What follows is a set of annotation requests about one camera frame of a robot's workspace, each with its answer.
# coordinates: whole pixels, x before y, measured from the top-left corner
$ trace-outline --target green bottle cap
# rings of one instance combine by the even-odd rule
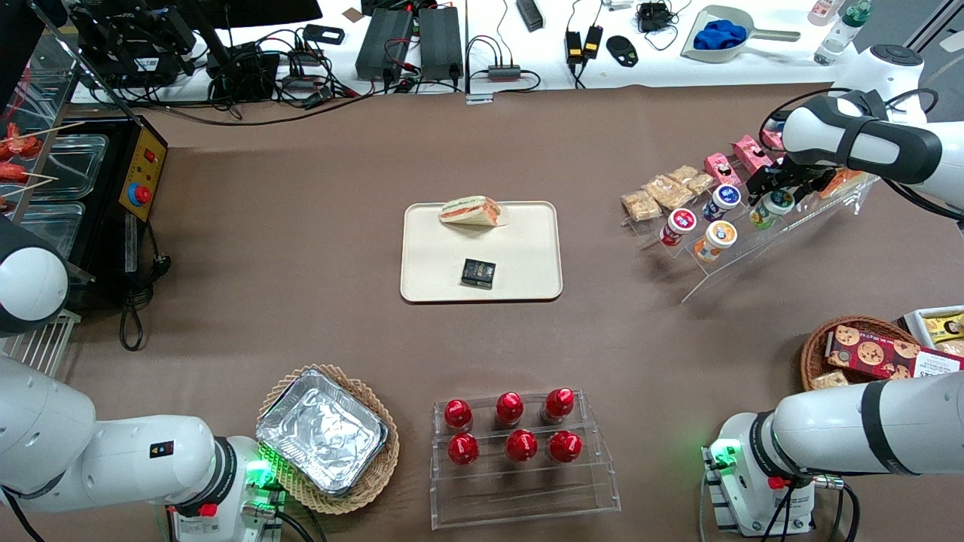
[[[870,0],[860,0],[860,2],[846,9],[841,20],[843,24],[854,28],[864,26],[864,23],[870,18],[871,8],[873,6],[870,4]]]

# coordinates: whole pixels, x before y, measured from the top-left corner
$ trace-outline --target brown tablecloth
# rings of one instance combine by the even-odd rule
[[[143,311],[147,349],[121,349],[115,315],[88,317],[67,381],[101,419],[185,414],[217,434],[253,435],[264,395],[292,368],[342,366],[391,410],[402,447],[378,500],[325,522],[332,542],[695,540],[699,446],[730,415],[770,409],[800,389],[797,350],[816,325],[960,301],[964,243],[953,224],[882,186],[859,217],[802,229],[685,305],[698,278],[691,260],[641,252],[620,227],[619,195],[681,164],[700,166],[807,90],[540,93],[484,106],[395,95],[261,128],[151,113],[173,146],[153,223],[174,266]],[[292,111],[248,107],[245,119]],[[475,193],[556,206],[557,300],[401,299],[406,207]],[[431,532],[432,402],[559,385],[588,393],[623,512]],[[861,539],[959,538],[959,481],[853,479]],[[826,538],[834,497],[818,502],[818,531],[795,540]],[[160,539],[142,503],[31,519],[51,542]],[[4,540],[27,540],[9,510],[0,520]],[[707,526],[710,540],[728,538],[711,512]]]

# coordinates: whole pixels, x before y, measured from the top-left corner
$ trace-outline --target yellow control panel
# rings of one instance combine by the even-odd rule
[[[127,168],[127,178],[120,190],[120,204],[142,221],[150,214],[154,190],[164,167],[168,150],[145,128],[137,138],[137,147]]]

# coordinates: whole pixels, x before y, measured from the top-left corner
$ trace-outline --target wicker basket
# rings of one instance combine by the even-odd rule
[[[261,406],[261,410],[257,415],[257,420],[261,421],[261,417],[264,416],[264,413],[275,403],[279,395],[287,389],[288,385],[291,384],[294,379],[301,376],[302,372],[310,368],[317,369],[325,376],[334,380],[339,386],[344,388],[346,392],[361,401],[362,404],[371,409],[376,416],[385,422],[388,426],[388,441],[385,442],[385,447],[382,448],[382,451],[379,452],[375,459],[368,465],[368,468],[365,469],[358,483],[352,487],[351,493],[342,498],[331,497],[318,491],[318,488],[307,476],[289,465],[287,461],[265,445],[261,445],[261,451],[262,455],[271,463],[272,470],[278,482],[301,504],[323,514],[345,514],[358,510],[362,506],[374,501],[375,498],[378,497],[378,494],[382,493],[382,490],[388,485],[388,479],[391,478],[391,474],[395,471],[395,466],[398,465],[398,427],[395,426],[395,421],[391,418],[391,414],[388,413],[382,401],[378,400],[375,393],[371,391],[364,382],[349,379],[345,376],[345,373],[341,371],[340,367],[317,365],[304,366],[285,376],[278,385],[268,393],[268,397],[264,400],[264,405]]]
[[[823,322],[803,343],[803,351],[800,353],[800,378],[803,380],[804,390],[809,392],[814,389],[814,385],[810,383],[811,378],[840,369],[838,366],[828,364],[824,353],[827,349],[827,334],[842,324],[881,337],[920,344],[913,336],[896,325],[873,316],[851,314]],[[863,384],[873,380],[870,375],[855,370],[843,369],[843,372],[846,374],[847,382],[851,384]]]

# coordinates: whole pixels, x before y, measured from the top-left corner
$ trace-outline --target plastic scoop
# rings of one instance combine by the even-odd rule
[[[746,40],[729,49],[707,50],[695,48],[693,42],[696,40],[697,33],[703,30],[708,22],[720,19],[729,19],[735,25],[745,28]],[[680,55],[700,62],[719,64],[733,60],[734,57],[739,54],[740,50],[743,49],[743,46],[750,40],[797,41],[799,39],[799,32],[763,30],[757,28],[753,23],[753,16],[744,10],[729,8],[727,6],[706,6],[696,15],[696,22],[693,23],[693,28],[689,30],[689,36],[686,38],[686,43],[683,45],[683,52],[680,53]]]

